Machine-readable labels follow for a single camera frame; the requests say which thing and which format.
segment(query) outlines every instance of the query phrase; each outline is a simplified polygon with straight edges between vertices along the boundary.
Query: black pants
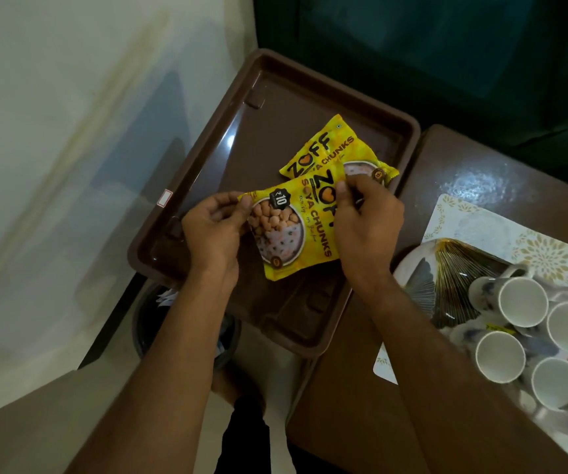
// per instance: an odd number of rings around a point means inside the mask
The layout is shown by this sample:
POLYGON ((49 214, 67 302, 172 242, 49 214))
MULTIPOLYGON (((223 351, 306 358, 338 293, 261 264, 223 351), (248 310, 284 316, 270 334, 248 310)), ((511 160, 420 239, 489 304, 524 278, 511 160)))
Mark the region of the black pants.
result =
MULTIPOLYGON (((345 472, 293 444, 288 443, 288 451, 298 474, 345 472)), ((215 474, 270 472, 269 427, 262 419, 262 408, 257 399, 245 396, 238 399, 233 406, 231 420, 223 434, 223 448, 215 474)))

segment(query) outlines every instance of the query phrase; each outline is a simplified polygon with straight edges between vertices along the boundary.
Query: brown table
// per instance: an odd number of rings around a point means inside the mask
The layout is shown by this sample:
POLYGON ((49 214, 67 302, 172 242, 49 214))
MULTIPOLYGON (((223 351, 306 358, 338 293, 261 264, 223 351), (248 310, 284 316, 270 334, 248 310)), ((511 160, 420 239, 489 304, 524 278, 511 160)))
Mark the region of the brown table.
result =
MULTIPOLYGON (((394 264, 420 244, 444 193, 568 243, 568 184, 444 126, 426 131, 405 174, 398 191, 405 225, 394 264)), ((288 439, 351 472, 427 473, 398 386, 372 372, 380 346, 352 296, 291 415, 288 439)))

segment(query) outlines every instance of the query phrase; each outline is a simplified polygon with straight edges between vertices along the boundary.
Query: hand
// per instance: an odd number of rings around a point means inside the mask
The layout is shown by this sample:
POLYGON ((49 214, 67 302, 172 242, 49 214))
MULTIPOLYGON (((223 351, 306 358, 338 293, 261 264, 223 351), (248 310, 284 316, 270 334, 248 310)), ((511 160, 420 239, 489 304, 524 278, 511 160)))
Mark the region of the hand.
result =
POLYGON ((368 305, 396 282, 390 261, 403 225, 404 205, 367 175, 347 177, 336 184, 336 245, 341 266, 352 288, 368 305), (350 188, 365 199, 357 211, 350 188))
POLYGON ((240 234, 251 212, 251 197, 240 191, 217 193, 201 201, 181 224, 192 255, 190 273, 220 278, 231 293, 238 282, 240 234))

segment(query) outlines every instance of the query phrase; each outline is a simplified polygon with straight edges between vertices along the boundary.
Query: yellow snack packet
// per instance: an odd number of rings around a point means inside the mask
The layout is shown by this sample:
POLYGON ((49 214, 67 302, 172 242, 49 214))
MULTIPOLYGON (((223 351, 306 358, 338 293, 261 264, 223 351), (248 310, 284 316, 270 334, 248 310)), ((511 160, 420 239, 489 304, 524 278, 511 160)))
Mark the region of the yellow snack packet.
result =
POLYGON ((341 160, 345 174, 367 174, 387 186, 398 170, 383 163, 372 149, 358 138, 341 115, 335 115, 314 135, 280 173, 288 178, 323 171, 334 160, 341 160))
POLYGON ((246 193, 253 199, 248 223, 264 262, 277 281, 300 269, 339 258, 335 241, 336 188, 343 164, 331 163, 273 188, 246 193))

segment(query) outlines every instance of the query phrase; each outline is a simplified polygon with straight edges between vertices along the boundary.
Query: brown plastic tray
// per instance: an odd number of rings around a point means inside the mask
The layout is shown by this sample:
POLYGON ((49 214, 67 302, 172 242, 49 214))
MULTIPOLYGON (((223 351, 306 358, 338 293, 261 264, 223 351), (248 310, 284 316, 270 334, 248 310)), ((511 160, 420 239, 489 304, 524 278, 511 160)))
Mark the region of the brown plastic tray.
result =
MULTIPOLYGON (((169 183, 169 202, 154 207, 130 245, 131 266, 180 287, 190 265, 181 217, 217 191, 262 190, 286 181, 278 170, 337 113, 380 160, 405 171, 420 136, 414 118, 275 52, 256 50, 169 183)), ((391 181, 392 192, 399 178, 391 181)), ((350 297, 339 262, 272 282, 250 234, 241 240, 238 260, 240 278, 227 312, 294 353, 320 356, 350 297)))

